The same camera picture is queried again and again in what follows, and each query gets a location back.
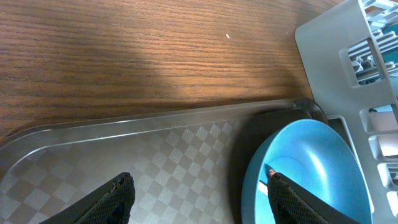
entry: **brown wood surface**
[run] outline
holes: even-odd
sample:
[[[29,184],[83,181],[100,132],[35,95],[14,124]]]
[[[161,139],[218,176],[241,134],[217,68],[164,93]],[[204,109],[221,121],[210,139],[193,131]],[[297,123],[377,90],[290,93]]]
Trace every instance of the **brown wood surface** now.
[[[312,97],[294,30],[339,2],[0,0],[0,140],[40,124]]]

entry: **baking tray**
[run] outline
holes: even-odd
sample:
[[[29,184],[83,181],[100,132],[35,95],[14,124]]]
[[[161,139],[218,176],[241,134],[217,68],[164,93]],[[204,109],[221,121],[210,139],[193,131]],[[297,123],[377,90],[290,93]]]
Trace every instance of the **baking tray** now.
[[[40,223],[121,172],[136,186],[129,223],[240,223],[252,155],[304,118],[327,122],[299,99],[25,130],[0,146],[0,223]]]

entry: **metal tray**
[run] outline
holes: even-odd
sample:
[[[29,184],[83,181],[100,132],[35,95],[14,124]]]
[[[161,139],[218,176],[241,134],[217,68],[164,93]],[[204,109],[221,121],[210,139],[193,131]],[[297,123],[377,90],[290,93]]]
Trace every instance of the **metal tray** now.
[[[276,100],[28,129],[0,146],[0,223],[40,223],[121,172],[129,223],[240,223],[244,173],[259,145],[309,99]]]

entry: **light blue plastic bowl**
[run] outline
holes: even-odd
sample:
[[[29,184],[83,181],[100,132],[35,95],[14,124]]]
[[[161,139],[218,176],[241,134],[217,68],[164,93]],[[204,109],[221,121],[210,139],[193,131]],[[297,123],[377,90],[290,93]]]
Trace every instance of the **light blue plastic bowl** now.
[[[258,190],[268,183],[269,166],[360,223],[372,223],[368,193],[359,165],[344,140],[313,119],[290,123],[265,140],[246,171],[241,196],[243,224],[273,224],[268,196]]]

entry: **checkered pattern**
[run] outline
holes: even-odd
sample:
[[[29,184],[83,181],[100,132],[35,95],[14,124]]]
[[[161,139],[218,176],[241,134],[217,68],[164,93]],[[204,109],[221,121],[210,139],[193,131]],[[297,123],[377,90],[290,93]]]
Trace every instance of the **checkered pattern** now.
[[[40,223],[121,172],[136,202],[129,223],[232,223],[226,174],[240,121],[218,121],[51,147],[0,185],[0,223]]]

